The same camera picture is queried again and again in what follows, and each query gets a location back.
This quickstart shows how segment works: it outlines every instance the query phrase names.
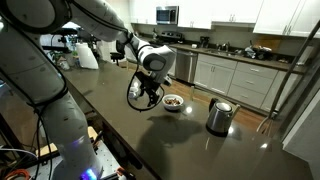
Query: backsplash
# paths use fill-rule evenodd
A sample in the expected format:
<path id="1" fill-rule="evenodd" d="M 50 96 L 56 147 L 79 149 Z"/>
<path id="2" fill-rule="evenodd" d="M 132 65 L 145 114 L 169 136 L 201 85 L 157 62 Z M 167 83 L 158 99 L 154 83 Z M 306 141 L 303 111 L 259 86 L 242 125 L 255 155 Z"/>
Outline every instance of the backsplash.
<path id="1" fill-rule="evenodd" d="M 145 25 L 132 24 L 133 29 L 143 34 L 152 34 L 153 29 L 160 34 L 162 31 L 177 31 L 184 34 L 185 39 L 199 42 L 200 36 L 209 36 L 210 44 L 224 44 L 230 42 L 232 47 L 246 48 L 253 44 L 270 47 L 274 53 L 296 56 L 305 38 L 255 34 L 252 27 L 233 27 L 233 26 L 212 26 L 211 29 L 181 28 L 177 25 Z M 320 40 L 311 42 L 313 46 L 319 47 Z"/>

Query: stove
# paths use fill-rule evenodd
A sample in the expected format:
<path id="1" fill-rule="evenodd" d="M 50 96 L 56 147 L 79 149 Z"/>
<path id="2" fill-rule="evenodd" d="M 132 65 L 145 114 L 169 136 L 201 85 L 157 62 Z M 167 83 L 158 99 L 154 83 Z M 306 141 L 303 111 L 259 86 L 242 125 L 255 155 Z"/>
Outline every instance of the stove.
<path id="1" fill-rule="evenodd" d="M 163 45 L 175 44 L 183 41 L 184 41 L 184 37 L 182 33 L 174 32 L 174 31 L 163 31 L 161 35 L 158 36 L 157 40 L 149 41 L 149 43 L 156 46 L 163 46 Z"/>

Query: bottle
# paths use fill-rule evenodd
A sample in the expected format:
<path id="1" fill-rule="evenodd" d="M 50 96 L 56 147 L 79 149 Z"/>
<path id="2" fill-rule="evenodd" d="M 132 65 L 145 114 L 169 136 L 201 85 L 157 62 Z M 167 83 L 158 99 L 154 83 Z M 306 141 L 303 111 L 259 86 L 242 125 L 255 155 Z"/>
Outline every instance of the bottle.
<path id="1" fill-rule="evenodd" d="M 157 35 L 157 32 L 156 32 L 156 28 L 153 28 L 153 39 L 157 39 L 158 35 Z"/>

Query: stainless steel appliance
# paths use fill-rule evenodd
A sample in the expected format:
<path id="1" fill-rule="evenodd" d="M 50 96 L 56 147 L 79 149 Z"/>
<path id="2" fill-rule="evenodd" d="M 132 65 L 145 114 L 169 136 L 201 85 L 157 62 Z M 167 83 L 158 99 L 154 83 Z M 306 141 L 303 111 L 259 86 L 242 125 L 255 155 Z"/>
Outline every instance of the stainless steel appliance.
<path id="1" fill-rule="evenodd" d="M 158 39 L 149 41 L 152 45 L 163 46 L 166 44 L 179 43 L 184 41 L 182 33 L 174 31 L 163 31 L 161 34 L 158 34 Z"/>
<path id="2" fill-rule="evenodd" d="M 209 111 L 206 124 L 207 130 L 215 136 L 227 136 L 232 118 L 234 117 L 231 106 L 220 102 L 218 99 L 211 99 Z"/>
<path id="3" fill-rule="evenodd" d="M 175 69 L 176 78 L 193 83 L 197 61 L 198 53 L 178 49 Z"/>
<path id="4" fill-rule="evenodd" d="M 179 6 L 158 6 L 157 24 L 178 24 Z"/>

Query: gray countertop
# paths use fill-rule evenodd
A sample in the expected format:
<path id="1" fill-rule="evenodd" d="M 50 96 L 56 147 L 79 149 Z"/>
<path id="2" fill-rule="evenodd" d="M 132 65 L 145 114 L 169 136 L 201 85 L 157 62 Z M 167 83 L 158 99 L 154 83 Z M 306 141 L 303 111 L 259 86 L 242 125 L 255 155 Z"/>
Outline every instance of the gray countertop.
<path id="1" fill-rule="evenodd" d="M 140 37 L 140 38 L 145 41 L 152 40 L 152 39 L 146 38 L 146 37 Z M 272 68 L 272 69 L 277 69 L 280 71 L 287 71 L 290 67 L 290 64 L 281 63 L 278 61 L 261 61 L 261 60 L 250 59 L 250 58 L 237 56 L 237 55 L 229 57 L 229 56 L 225 56 L 225 55 L 210 53 L 210 52 L 207 52 L 209 50 L 208 48 L 191 48 L 191 45 L 189 45 L 189 44 L 170 44 L 169 46 L 177 48 L 177 49 L 181 49 L 181 50 L 187 50 L 187 51 L 202 53 L 202 54 L 206 54 L 206 55 L 210 55 L 210 56 L 221 57 L 221 58 L 225 58 L 225 59 L 229 59 L 229 60 L 233 60 L 233 61 L 244 62 L 244 63 L 254 64 L 254 65 L 268 67 L 268 68 Z M 293 73 L 304 74 L 306 69 L 307 69 L 306 66 L 296 66 L 293 70 Z"/>
<path id="2" fill-rule="evenodd" d="M 305 161 L 237 122 L 226 138 L 208 133 L 208 107 L 185 100 L 191 113 L 171 113 L 162 104 L 142 113 L 131 109 L 126 90 L 132 73 L 99 66 L 63 74 L 162 179 L 312 179 Z"/>

